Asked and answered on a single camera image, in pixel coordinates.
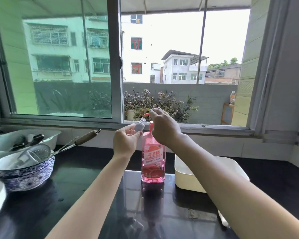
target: black countertop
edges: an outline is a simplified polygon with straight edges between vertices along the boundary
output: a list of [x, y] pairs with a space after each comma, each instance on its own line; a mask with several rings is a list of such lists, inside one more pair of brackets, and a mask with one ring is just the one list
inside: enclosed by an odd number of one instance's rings
[[[16, 192], [0, 212], [0, 239], [43, 239], [112, 157], [112, 149], [75, 147], [56, 156], [52, 176]], [[142, 185], [140, 152], [128, 165], [99, 238], [238, 238], [225, 229], [207, 194], [179, 189], [173, 154], [165, 183]], [[235, 158], [251, 181], [299, 219], [299, 168], [288, 162]]]

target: white sky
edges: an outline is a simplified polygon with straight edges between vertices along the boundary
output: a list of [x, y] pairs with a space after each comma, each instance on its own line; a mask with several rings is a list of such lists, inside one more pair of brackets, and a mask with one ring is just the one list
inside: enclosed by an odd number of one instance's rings
[[[241, 63], [250, 10], [209, 11], [206, 15], [202, 55], [207, 65], [230, 61]], [[203, 12], [146, 15], [152, 23], [151, 57], [160, 61], [165, 53], [177, 51], [199, 54]]]

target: metal pole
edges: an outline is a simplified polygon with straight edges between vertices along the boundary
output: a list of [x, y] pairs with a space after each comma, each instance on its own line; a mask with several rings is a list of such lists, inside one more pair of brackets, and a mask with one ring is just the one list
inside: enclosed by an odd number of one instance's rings
[[202, 53], [202, 49], [203, 49], [203, 40], [204, 40], [205, 23], [206, 23], [207, 2], [208, 2], [208, 0], [205, 0], [203, 28], [201, 30], [201, 40], [200, 40], [200, 51], [199, 51], [199, 60], [198, 60], [198, 70], [197, 70], [197, 77], [196, 77], [196, 85], [198, 85], [198, 82], [199, 82], [199, 73], [200, 73], [200, 64], [201, 64], [201, 53]]
[[85, 44], [85, 52], [86, 52], [86, 67], [88, 69], [89, 82], [91, 82], [91, 71], [90, 71], [90, 62], [89, 62], [89, 53], [88, 53], [88, 42], [87, 42], [87, 38], [86, 38], [83, 0], [80, 0], [80, 1], [81, 1], [81, 12], [82, 12], [82, 19], [83, 19], [83, 29], [84, 29], [83, 35], [84, 35], [84, 44]]

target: window with red frame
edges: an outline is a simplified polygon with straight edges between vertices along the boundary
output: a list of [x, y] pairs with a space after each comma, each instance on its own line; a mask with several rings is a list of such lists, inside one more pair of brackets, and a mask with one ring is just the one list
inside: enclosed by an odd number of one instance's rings
[[132, 63], [132, 74], [142, 73], [142, 63]]
[[131, 38], [132, 49], [142, 49], [142, 38]]

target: person's right arm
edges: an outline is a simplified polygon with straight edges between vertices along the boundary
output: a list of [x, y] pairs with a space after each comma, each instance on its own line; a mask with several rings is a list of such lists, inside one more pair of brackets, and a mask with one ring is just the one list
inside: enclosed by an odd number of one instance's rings
[[176, 153], [194, 173], [240, 239], [299, 238], [299, 221], [287, 210], [182, 134], [167, 112], [153, 109], [150, 114], [155, 139]]

